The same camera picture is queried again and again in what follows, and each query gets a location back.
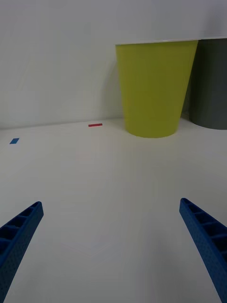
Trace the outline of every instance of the wall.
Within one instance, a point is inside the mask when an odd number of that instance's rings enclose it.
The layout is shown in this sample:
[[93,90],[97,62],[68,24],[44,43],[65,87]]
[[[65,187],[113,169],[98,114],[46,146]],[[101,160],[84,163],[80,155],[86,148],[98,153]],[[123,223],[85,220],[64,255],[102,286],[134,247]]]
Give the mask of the wall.
[[122,115],[114,44],[227,36],[223,0],[1,0],[0,127]]

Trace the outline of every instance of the gray bin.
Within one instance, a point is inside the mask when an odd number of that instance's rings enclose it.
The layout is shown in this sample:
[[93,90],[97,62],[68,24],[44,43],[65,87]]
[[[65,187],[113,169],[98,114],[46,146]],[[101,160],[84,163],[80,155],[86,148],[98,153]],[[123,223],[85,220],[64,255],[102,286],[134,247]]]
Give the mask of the gray bin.
[[190,120],[227,129],[227,39],[198,42],[191,80]]

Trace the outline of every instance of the trash bin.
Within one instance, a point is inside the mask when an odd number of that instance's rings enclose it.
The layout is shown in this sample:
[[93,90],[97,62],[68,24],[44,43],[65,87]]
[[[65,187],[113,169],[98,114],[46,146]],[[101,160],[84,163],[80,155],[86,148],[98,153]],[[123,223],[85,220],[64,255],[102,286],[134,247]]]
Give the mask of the trash bin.
[[192,67],[190,120],[227,129],[227,39],[200,40]]
[[159,138],[177,130],[197,42],[116,45],[129,133]]

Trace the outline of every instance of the red tape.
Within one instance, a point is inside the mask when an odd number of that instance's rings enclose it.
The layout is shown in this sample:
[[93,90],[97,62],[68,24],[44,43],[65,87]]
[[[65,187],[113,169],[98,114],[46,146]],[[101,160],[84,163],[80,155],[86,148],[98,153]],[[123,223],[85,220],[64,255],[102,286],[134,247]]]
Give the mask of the red tape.
[[97,124],[88,124],[88,127],[94,127],[94,126],[102,126],[102,123],[97,123]]

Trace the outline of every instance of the yellow bin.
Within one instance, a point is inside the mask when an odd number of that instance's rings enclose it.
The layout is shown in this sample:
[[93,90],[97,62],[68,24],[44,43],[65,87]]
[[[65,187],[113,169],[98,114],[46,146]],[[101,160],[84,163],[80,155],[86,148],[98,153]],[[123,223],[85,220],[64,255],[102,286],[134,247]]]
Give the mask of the yellow bin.
[[129,133],[160,138],[177,130],[197,43],[116,45]]

